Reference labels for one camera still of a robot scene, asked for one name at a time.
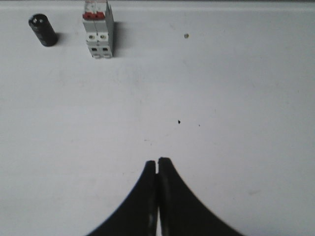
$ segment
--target black cylinder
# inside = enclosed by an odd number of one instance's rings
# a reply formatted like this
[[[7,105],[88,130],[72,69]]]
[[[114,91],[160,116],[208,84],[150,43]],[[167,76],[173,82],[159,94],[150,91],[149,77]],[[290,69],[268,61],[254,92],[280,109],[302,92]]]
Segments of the black cylinder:
[[[33,15],[29,19],[29,25],[35,32],[41,44],[45,47],[53,46],[57,42],[58,37],[45,15]]]

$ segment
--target white background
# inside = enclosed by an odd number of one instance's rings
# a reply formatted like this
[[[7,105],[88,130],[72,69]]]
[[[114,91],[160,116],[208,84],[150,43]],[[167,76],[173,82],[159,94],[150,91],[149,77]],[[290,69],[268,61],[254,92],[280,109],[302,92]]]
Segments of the white background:
[[[0,235],[83,236],[160,156],[245,235],[315,235],[315,4],[111,4],[96,60],[83,2],[0,2]]]

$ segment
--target miniature circuit breaker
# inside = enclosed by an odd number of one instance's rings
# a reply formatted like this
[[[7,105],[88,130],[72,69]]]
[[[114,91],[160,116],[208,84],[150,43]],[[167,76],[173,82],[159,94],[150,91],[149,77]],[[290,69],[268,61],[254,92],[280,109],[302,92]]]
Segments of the miniature circuit breaker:
[[[113,56],[114,18],[107,0],[85,0],[83,25],[92,57]]]

